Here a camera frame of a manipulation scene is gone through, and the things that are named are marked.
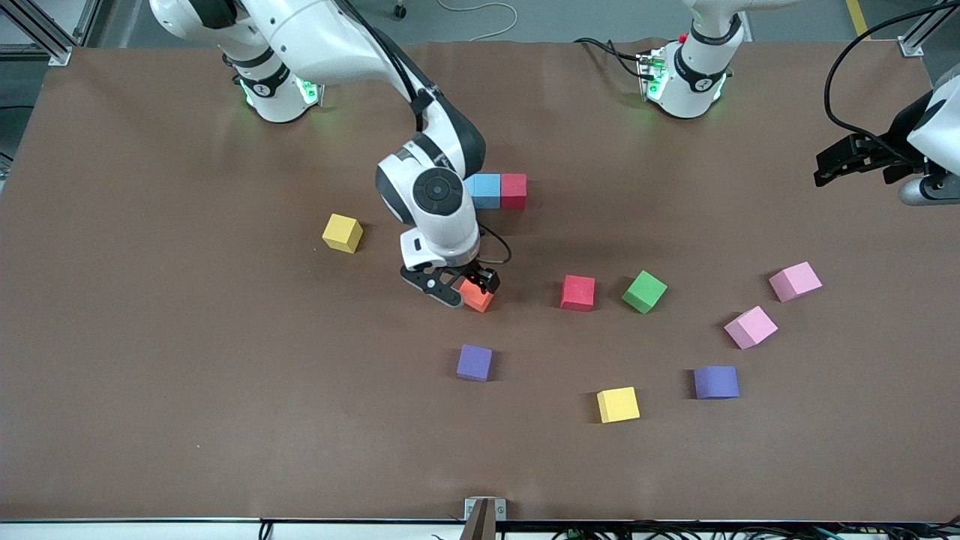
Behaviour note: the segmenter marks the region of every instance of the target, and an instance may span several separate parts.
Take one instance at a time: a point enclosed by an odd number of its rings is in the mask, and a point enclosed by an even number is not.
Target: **table surface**
[[[270,125],[216,51],[77,50],[0,197],[0,515],[952,516],[960,211],[878,174],[813,186],[841,47],[745,44],[690,121],[580,45],[412,47],[485,170],[530,178],[527,210],[480,212],[516,253],[484,314],[398,276],[372,181],[413,130],[391,88]],[[836,83],[875,131],[929,88],[891,42]],[[356,255],[321,240],[331,212],[363,223]],[[780,304],[767,278],[804,260],[823,289]],[[619,300],[640,270],[670,287],[647,315]],[[566,274],[594,312],[559,309]],[[722,327],[754,306],[780,331],[740,351]],[[493,381],[455,377],[464,343]],[[691,399],[708,364],[740,399]],[[599,424],[595,393],[630,385],[642,418]]]

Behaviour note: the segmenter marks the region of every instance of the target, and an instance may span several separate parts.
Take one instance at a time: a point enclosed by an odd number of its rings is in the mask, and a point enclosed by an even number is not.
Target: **metal frame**
[[[0,11],[50,55],[50,65],[67,65],[78,43],[33,0],[0,0]]]
[[[934,6],[939,6],[947,0],[937,0]],[[924,49],[921,45],[930,37],[947,19],[957,11],[957,8],[940,10],[938,12],[927,13],[906,31],[903,36],[897,37],[897,44],[900,46],[900,52],[905,58],[921,57],[924,55]]]

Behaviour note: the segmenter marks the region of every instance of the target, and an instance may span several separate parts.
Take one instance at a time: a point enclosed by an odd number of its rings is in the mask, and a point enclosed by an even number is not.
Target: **red cube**
[[[572,311],[593,310],[593,289],[595,285],[596,280],[594,278],[565,277],[564,293],[560,299],[560,307]]]
[[[500,207],[515,210],[527,208],[527,175],[500,175]]]

